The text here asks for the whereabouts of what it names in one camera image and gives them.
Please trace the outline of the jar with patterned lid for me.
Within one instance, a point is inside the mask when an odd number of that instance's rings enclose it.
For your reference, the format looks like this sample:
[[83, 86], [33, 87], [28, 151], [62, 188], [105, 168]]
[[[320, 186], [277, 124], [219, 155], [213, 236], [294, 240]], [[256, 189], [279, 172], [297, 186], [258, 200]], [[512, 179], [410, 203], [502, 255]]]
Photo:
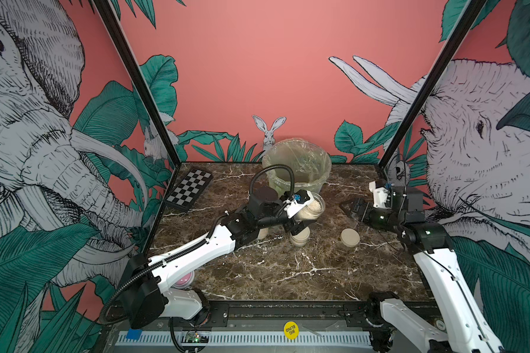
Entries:
[[268, 235], [269, 235], [269, 228], [263, 228], [263, 229], [260, 229], [260, 230], [259, 230], [259, 234], [258, 234], [257, 239], [258, 239], [258, 240], [263, 240], [263, 239], [265, 239]]

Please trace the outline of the blue tape piece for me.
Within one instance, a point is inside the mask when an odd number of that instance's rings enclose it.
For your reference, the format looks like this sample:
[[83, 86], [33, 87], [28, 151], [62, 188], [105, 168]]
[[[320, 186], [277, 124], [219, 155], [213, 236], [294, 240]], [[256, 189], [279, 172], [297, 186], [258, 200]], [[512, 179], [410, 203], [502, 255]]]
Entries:
[[142, 329], [129, 329], [125, 338], [130, 341], [138, 341], [143, 333]]

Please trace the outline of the small green circuit board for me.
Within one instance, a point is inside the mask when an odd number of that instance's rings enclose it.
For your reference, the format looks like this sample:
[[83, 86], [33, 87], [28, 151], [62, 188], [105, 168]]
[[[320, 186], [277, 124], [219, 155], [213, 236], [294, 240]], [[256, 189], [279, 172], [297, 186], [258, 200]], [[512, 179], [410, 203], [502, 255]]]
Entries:
[[209, 337], [204, 336], [198, 332], [187, 333], [184, 338], [185, 344], [207, 344], [209, 342]]

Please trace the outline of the white bin with green bag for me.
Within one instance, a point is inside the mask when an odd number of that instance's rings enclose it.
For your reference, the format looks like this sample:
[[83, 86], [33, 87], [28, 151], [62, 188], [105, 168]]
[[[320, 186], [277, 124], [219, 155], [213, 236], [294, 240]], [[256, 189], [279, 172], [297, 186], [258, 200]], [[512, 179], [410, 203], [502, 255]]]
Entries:
[[321, 147], [302, 138], [286, 139], [274, 144], [262, 158], [264, 168], [286, 165], [294, 173], [294, 190], [319, 194], [330, 176], [330, 155]]

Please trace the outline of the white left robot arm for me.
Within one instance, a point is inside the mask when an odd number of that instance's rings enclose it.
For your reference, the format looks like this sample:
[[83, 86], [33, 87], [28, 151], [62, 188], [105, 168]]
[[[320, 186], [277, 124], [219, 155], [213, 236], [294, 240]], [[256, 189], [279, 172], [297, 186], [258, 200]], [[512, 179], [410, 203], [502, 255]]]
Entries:
[[293, 231], [297, 214], [311, 200], [308, 191], [287, 191], [279, 199], [272, 188], [263, 187], [250, 194], [249, 202], [235, 212], [217, 217], [199, 238], [166, 254], [132, 257], [116, 292], [101, 309], [99, 322], [117, 323], [108, 315], [114, 304], [121, 306], [122, 318], [133, 329], [160, 317], [204, 322], [209, 312], [204, 296], [195, 290], [176, 289], [175, 284], [212, 260], [251, 243], [262, 229], [281, 225], [286, 231]]

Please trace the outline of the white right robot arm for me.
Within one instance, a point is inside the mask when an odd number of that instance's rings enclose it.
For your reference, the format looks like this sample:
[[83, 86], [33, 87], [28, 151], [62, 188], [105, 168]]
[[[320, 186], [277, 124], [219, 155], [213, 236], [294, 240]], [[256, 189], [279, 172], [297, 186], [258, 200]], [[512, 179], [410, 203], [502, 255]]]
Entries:
[[388, 202], [352, 199], [342, 202], [340, 208], [373, 229], [396, 233], [434, 295], [445, 331], [432, 326], [390, 292], [369, 295], [365, 319], [371, 326], [390, 325], [421, 352], [504, 352], [468, 288], [452, 239], [441, 225], [425, 220], [420, 200], [402, 194]]

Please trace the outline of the rice jar with beige lid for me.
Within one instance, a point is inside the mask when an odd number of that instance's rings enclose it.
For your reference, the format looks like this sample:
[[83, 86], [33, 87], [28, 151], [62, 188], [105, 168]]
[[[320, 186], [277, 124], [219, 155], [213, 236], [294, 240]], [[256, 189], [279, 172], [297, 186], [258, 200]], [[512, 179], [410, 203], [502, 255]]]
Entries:
[[325, 212], [325, 201], [316, 193], [312, 194], [312, 202], [302, 210], [300, 210], [294, 217], [296, 221], [317, 220]]

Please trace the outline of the black white checkerboard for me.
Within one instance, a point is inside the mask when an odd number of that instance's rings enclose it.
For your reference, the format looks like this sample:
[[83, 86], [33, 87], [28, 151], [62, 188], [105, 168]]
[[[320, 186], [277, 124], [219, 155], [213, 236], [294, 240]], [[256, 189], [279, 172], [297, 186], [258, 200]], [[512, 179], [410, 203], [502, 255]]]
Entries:
[[165, 200], [166, 206], [183, 213], [190, 211], [212, 179], [209, 171], [191, 168]]

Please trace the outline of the pink round button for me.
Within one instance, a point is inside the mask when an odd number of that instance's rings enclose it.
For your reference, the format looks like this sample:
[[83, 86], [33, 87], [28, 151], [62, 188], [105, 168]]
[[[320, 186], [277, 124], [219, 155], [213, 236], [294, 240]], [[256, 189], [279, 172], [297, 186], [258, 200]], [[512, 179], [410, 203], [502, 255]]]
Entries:
[[189, 272], [184, 277], [180, 278], [172, 287], [176, 289], [186, 289], [194, 282], [195, 272]]

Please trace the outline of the yellow round sticker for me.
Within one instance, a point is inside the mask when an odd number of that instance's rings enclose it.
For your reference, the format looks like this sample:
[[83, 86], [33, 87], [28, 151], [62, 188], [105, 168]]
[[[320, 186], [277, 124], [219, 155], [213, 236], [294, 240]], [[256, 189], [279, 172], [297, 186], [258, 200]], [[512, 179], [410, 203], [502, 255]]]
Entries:
[[296, 322], [290, 321], [290, 322], [285, 323], [284, 335], [288, 340], [290, 341], [296, 340], [299, 334], [300, 334], [300, 328]]

